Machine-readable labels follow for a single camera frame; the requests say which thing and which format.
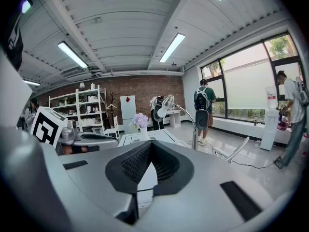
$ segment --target flowers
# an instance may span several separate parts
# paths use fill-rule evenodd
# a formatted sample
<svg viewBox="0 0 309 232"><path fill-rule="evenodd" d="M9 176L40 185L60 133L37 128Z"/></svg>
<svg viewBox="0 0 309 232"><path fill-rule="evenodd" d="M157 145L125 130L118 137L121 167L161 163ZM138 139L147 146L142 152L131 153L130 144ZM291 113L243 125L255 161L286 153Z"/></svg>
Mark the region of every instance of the flowers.
<svg viewBox="0 0 309 232"><path fill-rule="evenodd" d="M148 117L144 114L135 114L132 124L138 128L147 128Z"/></svg>

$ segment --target white vase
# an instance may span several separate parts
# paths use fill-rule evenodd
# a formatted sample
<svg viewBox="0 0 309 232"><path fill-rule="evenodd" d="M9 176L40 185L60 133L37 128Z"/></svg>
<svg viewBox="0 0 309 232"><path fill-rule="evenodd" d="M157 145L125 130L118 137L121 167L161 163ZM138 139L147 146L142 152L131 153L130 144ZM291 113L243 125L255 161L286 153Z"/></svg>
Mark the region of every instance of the white vase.
<svg viewBox="0 0 309 232"><path fill-rule="evenodd" d="M140 129L140 141L147 141L147 140L150 140L150 137L148 136L148 133L147 133L147 127L141 128Z"/></svg>

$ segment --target white floor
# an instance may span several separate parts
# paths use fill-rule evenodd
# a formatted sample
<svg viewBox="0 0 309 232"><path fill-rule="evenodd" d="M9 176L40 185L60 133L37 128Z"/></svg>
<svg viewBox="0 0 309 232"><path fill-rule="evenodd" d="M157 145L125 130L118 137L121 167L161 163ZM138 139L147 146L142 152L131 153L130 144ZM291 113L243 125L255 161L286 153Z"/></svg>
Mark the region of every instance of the white floor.
<svg viewBox="0 0 309 232"><path fill-rule="evenodd" d="M193 127L189 122L183 122L181 127L178 128L172 128L171 126L165 126L165 128L178 139L185 141L188 145L192 140ZM209 129L207 139L209 144L205 146L199 145L198 150L208 154L212 154L212 146L218 147L228 154L231 154L244 140L242 137L212 129ZM267 151L260 149L259 143L258 145L256 144L256 141L250 140L233 160L238 163L245 163L256 167L265 167L270 165L273 160L284 151L284 148L278 146L274 146L271 151ZM231 165L263 186L274 200L284 193L295 189L301 176L302 169L294 159L290 162L288 167L282 169L277 168L274 164L262 169L238 165L234 162L232 162Z"/></svg>

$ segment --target desk lamp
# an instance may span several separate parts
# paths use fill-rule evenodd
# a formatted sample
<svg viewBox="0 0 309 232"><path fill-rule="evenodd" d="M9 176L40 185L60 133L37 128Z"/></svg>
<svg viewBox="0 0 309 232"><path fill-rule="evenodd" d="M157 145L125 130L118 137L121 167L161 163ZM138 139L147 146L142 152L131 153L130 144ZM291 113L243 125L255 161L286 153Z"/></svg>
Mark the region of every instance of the desk lamp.
<svg viewBox="0 0 309 232"><path fill-rule="evenodd" d="M191 115L183 109L181 106L174 103L174 96L168 95L163 101L162 101L162 107L160 109L154 109L154 119L157 122L160 122L163 120L163 118L166 116L168 109L172 108L178 108L181 111L184 111L186 114L189 115L189 117L192 120L193 123L193 138L192 138L192 149L197 150L197 125Z"/></svg>

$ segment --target red brick wall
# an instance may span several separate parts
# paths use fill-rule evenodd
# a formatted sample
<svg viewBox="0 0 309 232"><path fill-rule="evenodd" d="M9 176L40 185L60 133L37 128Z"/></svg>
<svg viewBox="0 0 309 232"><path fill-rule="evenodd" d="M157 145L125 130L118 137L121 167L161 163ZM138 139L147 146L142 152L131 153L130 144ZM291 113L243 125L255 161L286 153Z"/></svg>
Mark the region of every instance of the red brick wall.
<svg viewBox="0 0 309 232"><path fill-rule="evenodd" d="M100 88L106 88L107 98L110 97L109 94L111 92L117 94L113 104L118 109L114 110L114 116L118 115L118 123L120 125L122 124L120 96L135 95L136 112L143 113L149 118L151 118L149 101L153 96L156 95L164 95L166 97L167 95L172 94L175 97L175 102L181 105L183 108L185 107L183 80L181 76L145 75L101 78L91 82L84 82L85 89L91 88L91 83L94 83L96 87L97 85L100 85ZM56 97L74 93L78 87L79 83L76 83L73 85L54 89L50 92L38 96L37 100L41 106L46 106L46 103L48 102L48 96Z"/></svg>

